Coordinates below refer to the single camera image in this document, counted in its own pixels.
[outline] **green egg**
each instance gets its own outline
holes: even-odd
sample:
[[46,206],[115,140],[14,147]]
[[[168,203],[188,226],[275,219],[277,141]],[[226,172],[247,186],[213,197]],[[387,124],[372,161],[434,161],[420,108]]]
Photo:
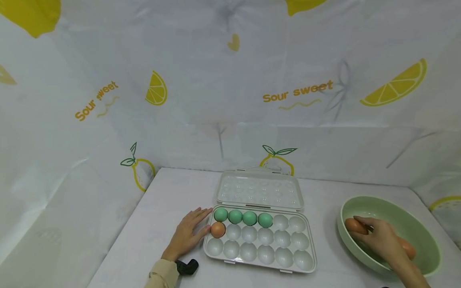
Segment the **green egg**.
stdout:
[[218,222],[224,222],[227,219],[227,210],[224,208],[218,208],[214,212],[214,219]]
[[246,211],[243,215],[243,222],[248,226],[256,224],[256,214],[253,211]]
[[242,212],[239,210],[232,210],[229,212],[229,221],[232,224],[239,224],[242,221]]
[[272,226],[272,216],[268,213],[261,213],[258,216],[258,222],[263,228],[269,228]]

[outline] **hand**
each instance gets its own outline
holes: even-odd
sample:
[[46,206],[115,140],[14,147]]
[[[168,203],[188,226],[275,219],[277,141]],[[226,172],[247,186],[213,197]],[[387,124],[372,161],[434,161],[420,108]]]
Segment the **hand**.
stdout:
[[174,262],[194,248],[199,243],[200,239],[205,237],[210,231],[211,226],[207,225],[203,227],[195,235],[192,231],[198,223],[211,213],[211,211],[213,211],[213,208],[201,209],[198,207],[184,216],[176,227],[176,232],[171,238],[170,244],[163,252],[162,259]]
[[371,226],[373,233],[363,235],[356,232],[349,232],[352,238],[365,243],[389,264],[396,261],[409,260],[405,250],[403,250],[397,240],[397,235],[391,224],[375,218],[354,216],[354,219],[367,226]]
[[373,233],[363,235],[349,232],[352,238],[365,243],[381,256],[406,288],[431,288],[419,268],[408,258],[391,224],[375,218],[354,216],[354,219],[367,225]]

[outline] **white fabric backdrop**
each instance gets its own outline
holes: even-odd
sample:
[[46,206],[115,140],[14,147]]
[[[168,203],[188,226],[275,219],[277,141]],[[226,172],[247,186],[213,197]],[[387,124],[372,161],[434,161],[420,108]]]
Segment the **white fabric backdrop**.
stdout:
[[[152,164],[411,186],[459,245],[459,177],[437,183],[460,152],[461,3],[319,0],[290,16],[301,2],[4,1],[4,285],[40,266],[39,287],[84,287]],[[402,97],[362,104],[414,64]]]

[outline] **plastic egg carton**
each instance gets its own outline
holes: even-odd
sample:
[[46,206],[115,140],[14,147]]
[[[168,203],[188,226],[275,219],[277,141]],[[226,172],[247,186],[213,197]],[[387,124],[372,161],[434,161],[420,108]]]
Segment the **plastic egg carton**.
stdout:
[[[229,213],[236,209],[242,214],[253,211],[257,216],[266,212],[272,216],[273,224],[269,228],[258,222],[247,226],[243,221],[232,224],[227,218],[221,238],[211,234],[205,237],[203,249],[207,256],[287,273],[312,273],[317,268],[309,221],[297,211],[304,204],[296,178],[267,169],[227,171],[219,182],[217,200],[222,203],[214,210],[224,208]],[[212,213],[208,224],[214,222]]]

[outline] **table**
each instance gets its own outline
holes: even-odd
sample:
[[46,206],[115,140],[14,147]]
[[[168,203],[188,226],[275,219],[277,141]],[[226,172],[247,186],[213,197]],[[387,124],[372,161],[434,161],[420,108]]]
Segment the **table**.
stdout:
[[[180,220],[191,209],[216,204],[219,172],[162,168],[99,267],[88,288],[142,288]],[[180,277],[181,288],[268,287],[403,287],[362,265],[341,242],[336,218],[342,203],[357,195],[390,200],[417,217],[439,243],[443,263],[428,279],[433,288],[460,287],[461,252],[429,213],[418,196],[405,187],[299,179],[304,197],[302,213],[309,220],[318,267],[312,274],[286,274],[245,264],[209,258],[201,245],[185,255],[200,267],[193,276]]]

